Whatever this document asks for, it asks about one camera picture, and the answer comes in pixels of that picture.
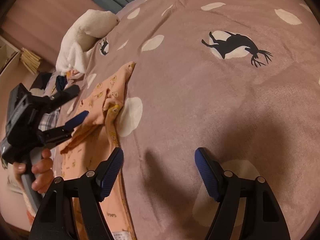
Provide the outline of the left hand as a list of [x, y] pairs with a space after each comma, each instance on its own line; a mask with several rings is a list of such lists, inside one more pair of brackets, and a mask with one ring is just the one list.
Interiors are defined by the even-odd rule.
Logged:
[[[51, 159], [51, 155], [52, 154], [49, 149], [44, 149], [42, 151], [42, 159], [31, 168], [32, 173], [37, 175], [37, 178], [32, 183], [31, 188], [40, 194], [46, 193], [54, 179], [54, 172], [52, 170], [53, 160]], [[21, 176], [25, 172], [26, 165], [23, 163], [14, 162], [12, 166], [14, 177], [17, 180], [19, 187], [24, 192]]]

